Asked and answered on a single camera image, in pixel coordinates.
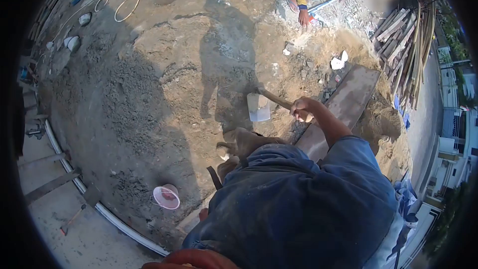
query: white bucket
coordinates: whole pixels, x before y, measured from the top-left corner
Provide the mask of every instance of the white bucket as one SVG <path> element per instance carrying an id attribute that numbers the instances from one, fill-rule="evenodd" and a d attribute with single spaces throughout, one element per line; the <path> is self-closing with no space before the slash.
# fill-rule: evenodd
<path id="1" fill-rule="evenodd" d="M 178 190 L 174 185 L 165 184 L 163 186 L 156 187 L 152 191 L 154 200 L 165 209 L 174 210 L 179 207 Z"/>

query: pavement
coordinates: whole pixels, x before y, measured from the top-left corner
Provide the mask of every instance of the pavement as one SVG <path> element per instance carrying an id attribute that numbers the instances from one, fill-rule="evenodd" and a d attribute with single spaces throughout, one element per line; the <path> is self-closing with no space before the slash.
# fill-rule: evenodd
<path id="1" fill-rule="evenodd" d="M 33 103 L 25 100 L 26 106 Z M 40 140 L 25 136 L 23 153 L 19 165 L 53 155 L 55 151 L 45 134 Z M 21 167 L 19 177 L 22 191 L 27 194 L 64 174 L 65 170 L 59 161 Z M 45 245 L 61 268 L 129 269 L 140 268 L 147 262 L 161 262 L 163 257 L 125 235 L 89 205 L 69 224 L 67 235 L 64 236 L 60 227 L 84 203 L 73 182 L 68 182 L 28 206 Z"/>
<path id="2" fill-rule="evenodd" d="M 413 160 L 412 186 L 416 192 L 430 174 L 438 146 L 438 135 L 443 127 L 443 100 L 440 92 L 439 63 L 436 40 L 432 43 L 433 55 L 428 57 L 424 69 L 425 84 L 421 85 L 418 110 L 410 114 L 408 142 Z"/>

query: blue shirt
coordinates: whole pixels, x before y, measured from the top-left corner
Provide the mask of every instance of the blue shirt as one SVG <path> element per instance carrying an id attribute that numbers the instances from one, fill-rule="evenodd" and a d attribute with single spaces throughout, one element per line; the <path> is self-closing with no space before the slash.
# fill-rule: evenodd
<path id="1" fill-rule="evenodd" d="M 402 228 L 397 211 L 367 141 L 343 137 L 320 167 L 295 146 L 268 144 L 225 177 L 182 246 L 241 268 L 376 268 Z"/>

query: white hose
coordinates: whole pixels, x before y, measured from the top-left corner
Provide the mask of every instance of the white hose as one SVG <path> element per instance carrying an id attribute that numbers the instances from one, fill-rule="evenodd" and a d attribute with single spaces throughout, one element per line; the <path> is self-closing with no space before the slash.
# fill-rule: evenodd
<path id="1" fill-rule="evenodd" d="M 55 150 L 55 153 L 61 154 L 62 150 L 61 150 L 60 146 L 58 145 L 57 140 L 55 139 L 55 135 L 53 135 L 53 131 L 52 131 L 52 128 L 51 128 L 50 123 L 48 122 L 48 120 L 45 120 L 45 129 L 46 129 L 46 134 L 48 135 L 48 138 L 50 139 L 50 142 L 53 146 L 53 149 Z M 66 161 L 64 158 L 61 159 L 60 162 L 62 163 L 63 168 L 64 168 L 64 170 L 66 170 L 66 172 L 73 171 L 73 169 L 71 168 L 68 161 Z M 85 191 L 87 190 L 87 188 L 85 187 L 83 182 L 81 182 L 80 179 L 78 179 L 78 178 L 74 179 L 73 182 L 75 183 L 77 188 L 80 190 L 80 193 L 84 194 Z M 140 233 L 136 232 L 135 230 L 133 230 L 132 228 L 127 226 L 125 223 L 123 223 L 113 213 L 108 211 L 108 209 L 105 206 L 103 206 L 102 203 L 100 203 L 100 202 L 97 203 L 95 208 L 101 213 L 101 215 L 103 215 L 106 219 L 108 219 L 109 222 L 114 224 L 118 229 L 120 229 L 123 233 L 128 235 L 134 241 L 140 243 L 141 245 L 151 249 L 152 251 L 154 251 L 154 252 L 156 252 L 156 253 L 164 256 L 164 257 L 169 254 L 169 252 L 167 252 L 166 249 L 162 248 L 161 246 L 159 246 L 155 242 L 152 242 L 148 238 L 144 237 L 143 235 L 141 235 Z"/>
<path id="2" fill-rule="evenodd" d="M 79 11 L 81 11 L 83 8 L 85 8 L 85 7 L 87 7 L 88 5 L 90 5 L 90 3 L 92 3 L 93 1 L 95 1 L 95 0 L 91 0 L 90 2 L 88 2 L 87 4 L 85 4 L 84 6 L 82 6 L 80 9 L 78 9 L 73 15 L 71 15 L 71 16 L 68 18 L 68 20 L 67 20 L 65 23 L 63 23 L 63 25 L 62 25 L 62 27 L 60 28 L 60 30 L 58 31 L 57 35 L 56 35 L 55 38 L 53 38 L 51 41 L 54 42 L 54 41 L 57 39 L 57 37 L 58 37 L 58 35 L 60 34 L 60 32 L 62 31 L 63 27 L 68 23 L 68 21 L 70 21 L 71 18 L 73 18 L 74 15 L 76 15 L 76 14 L 77 14 Z M 138 7 L 138 4 L 140 3 L 140 0 L 137 0 L 137 1 L 136 1 L 136 4 L 134 5 L 133 10 L 131 10 L 131 13 L 129 13 L 129 15 L 127 15 L 126 17 L 124 17 L 124 18 L 121 19 L 121 20 L 116 19 L 116 15 L 118 14 L 118 10 L 119 10 L 119 9 L 121 8 L 121 6 L 122 6 L 125 2 L 127 2 L 127 1 L 128 1 L 128 0 L 124 0 L 124 1 L 118 6 L 118 8 L 116 9 L 116 11 L 115 11 L 115 16 L 114 16 L 116 22 L 123 22 L 124 20 L 128 19 L 128 17 L 131 16 L 131 14 L 134 12 L 134 10 L 136 10 L 136 8 Z M 95 4 L 95 12 L 99 12 L 99 10 L 97 9 L 97 7 L 98 7 L 98 3 L 100 3 L 100 2 L 101 2 L 101 0 L 98 0 L 98 2 Z"/>

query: white pipe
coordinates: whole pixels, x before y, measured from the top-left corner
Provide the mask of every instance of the white pipe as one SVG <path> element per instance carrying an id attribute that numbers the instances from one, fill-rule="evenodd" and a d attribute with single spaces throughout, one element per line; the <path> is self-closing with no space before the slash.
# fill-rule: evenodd
<path id="1" fill-rule="evenodd" d="M 58 145 L 57 140 L 55 139 L 55 136 L 53 135 L 53 130 L 50 126 L 50 123 L 48 120 L 45 120 L 45 127 L 46 127 L 46 134 L 48 135 L 48 138 L 50 139 L 50 142 L 53 146 L 53 149 L 55 150 L 55 153 L 61 154 L 62 150 L 60 146 Z M 68 161 L 66 161 L 64 158 L 60 160 L 60 162 L 63 165 L 64 170 L 66 172 L 73 171 L 71 168 L 70 164 Z M 76 178 L 73 180 L 77 188 L 80 190 L 81 194 L 84 194 L 87 188 L 83 184 L 83 182 L 80 181 L 80 179 Z M 117 218 L 113 213 L 108 211 L 108 209 L 103 206 L 102 203 L 97 203 L 95 208 L 103 215 L 106 219 L 108 219 L 109 222 L 111 222 L 113 225 L 115 225 L 118 229 L 120 229 L 123 233 L 128 235 L 130 238 L 132 238 L 134 241 L 140 243 L 141 245 L 151 249 L 152 251 L 162 255 L 162 256 L 167 256 L 169 252 L 166 251 L 163 247 L 159 246 L 157 243 L 152 242 L 148 238 L 144 237 L 140 233 L 136 232 L 126 224 L 124 224 L 119 218 Z"/>

